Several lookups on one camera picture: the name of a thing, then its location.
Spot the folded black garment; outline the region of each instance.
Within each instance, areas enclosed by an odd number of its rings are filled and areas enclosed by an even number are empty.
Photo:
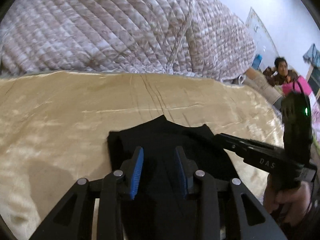
[[[238,178],[228,154],[213,143],[207,125],[184,127],[164,115],[136,127],[110,132],[108,148],[112,170],[130,159],[137,146],[144,149],[139,190],[134,201],[123,202],[122,222],[130,240],[193,240],[196,201],[179,192],[174,150],[182,146],[188,159],[216,179]]]

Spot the triangular cutout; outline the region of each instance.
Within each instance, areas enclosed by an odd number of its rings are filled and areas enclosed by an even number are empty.
[[[260,213],[258,208],[252,203],[250,198],[246,194],[242,194],[241,198],[244,205],[245,214],[247,216],[248,225],[255,226],[264,223],[266,219]]]
[[[75,209],[77,195],[73,194],[68,199],[66,204],[59,210],[57,215],[54,217],[53,222],[62,226],[68,226],[72,219],[72,214]]]

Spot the person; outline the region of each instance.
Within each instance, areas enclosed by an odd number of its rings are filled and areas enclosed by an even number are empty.
[[[275,60],[275,67],[267,67],[263,72],[263,75],[266,77],[268,83],[273,87],[288,84],[299,77],[296,71],[288,69],[288,63],[284,57],[277,57]]]
[[[275,192],[271,181],[271,175],[269,175],[263,206],[271,214],[281,204],[291,204],[281,225],[287,238],[289,240],[318,240],[320,238],[320,205],[318,206],[317,200],[311,201],[310,184],[302,181],[297,188]]]

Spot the blue water bottle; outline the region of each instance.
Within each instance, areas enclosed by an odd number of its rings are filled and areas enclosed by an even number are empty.
[[[262,60],[262,56],[260,54],[257,54],[253,60],[251,67],[254,68],[255,70],[257,70],[259,68],[260,63],[261,63],[261,60]]]

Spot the metal pin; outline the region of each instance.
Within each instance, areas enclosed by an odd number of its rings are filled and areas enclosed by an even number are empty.
[[[199,177],[203,177],[205,175],[205,172],[202,171],[202,170],[197,170],[196,171],[196,175],[199,176]]]
[[[121,177],[123,175],[123,171],[116,170],[116,171],[113,172],[113,175],[115,175],[116,177]]]
[[[233,178],[232,179],[232,183],[235,185],[240,185],[241,184],[241,180],[237,179],[237,178]]]
[[[80,179],[77,180],[77,183],[79,185],[84,185],[84,184],[87,183],[87,179],[86,178],[80,178]]]

